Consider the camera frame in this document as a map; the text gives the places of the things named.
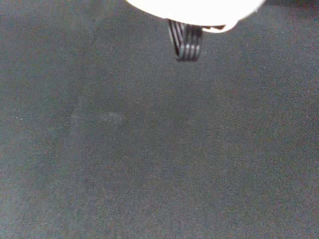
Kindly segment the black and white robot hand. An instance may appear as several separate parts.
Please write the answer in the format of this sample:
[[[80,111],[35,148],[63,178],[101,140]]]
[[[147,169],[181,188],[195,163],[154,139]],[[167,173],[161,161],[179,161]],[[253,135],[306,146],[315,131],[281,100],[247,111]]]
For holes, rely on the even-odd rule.
[[[203,32],[223,33],[256,12],[263,0],[129,0],[135,8],[168,22],[177,61],[199,58]]]

